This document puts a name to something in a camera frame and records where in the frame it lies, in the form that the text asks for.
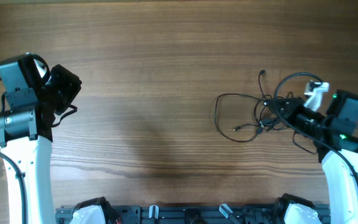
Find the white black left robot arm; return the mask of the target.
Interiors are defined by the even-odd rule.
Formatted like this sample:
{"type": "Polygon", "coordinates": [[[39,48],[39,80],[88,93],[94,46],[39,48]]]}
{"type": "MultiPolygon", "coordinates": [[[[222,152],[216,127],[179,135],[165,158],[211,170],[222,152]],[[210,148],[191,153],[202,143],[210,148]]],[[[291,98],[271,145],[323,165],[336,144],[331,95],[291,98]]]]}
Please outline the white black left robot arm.
{"type": "Polygon", "coordinates": [[[62,65],[48,67],[37,54],[0,62],[5,87],[0,152],[7,175],[10,223],[54,223],[50,180],[52,129],[77,111],[80,78],[62,65]]]}

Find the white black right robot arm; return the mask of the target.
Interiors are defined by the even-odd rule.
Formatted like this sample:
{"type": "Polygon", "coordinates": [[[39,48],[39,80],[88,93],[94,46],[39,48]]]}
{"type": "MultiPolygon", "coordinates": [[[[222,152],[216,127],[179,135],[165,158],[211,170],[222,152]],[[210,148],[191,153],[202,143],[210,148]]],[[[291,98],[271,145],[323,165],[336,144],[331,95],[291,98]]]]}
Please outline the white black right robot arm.
{"type": "Polygon", "coordinates": [[[337,90],[326,114],[302,98],[267,100],[286,126],[311,139],[317,148],[329,190],[331,223],[358,223],[358,95],[337,90]]]}

